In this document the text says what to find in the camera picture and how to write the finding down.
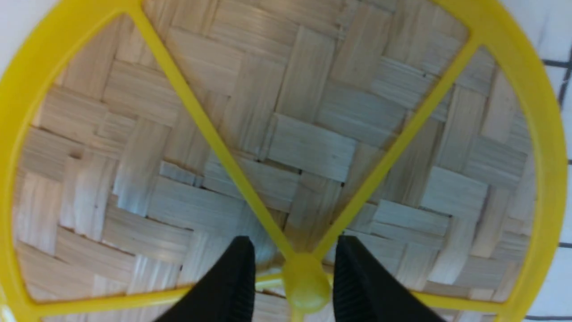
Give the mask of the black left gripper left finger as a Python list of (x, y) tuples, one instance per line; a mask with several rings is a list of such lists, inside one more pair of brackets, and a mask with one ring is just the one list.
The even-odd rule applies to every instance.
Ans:
[(156, 322), (251, 322), (255, 308), (255, 247), (233, 238), (219, 260)]

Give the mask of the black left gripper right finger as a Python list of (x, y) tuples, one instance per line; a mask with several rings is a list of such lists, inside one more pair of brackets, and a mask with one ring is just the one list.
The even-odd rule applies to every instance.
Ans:
[(337, 322), (442, 322), (400, 284), (355, 236), (340, 236), (333, 274)]

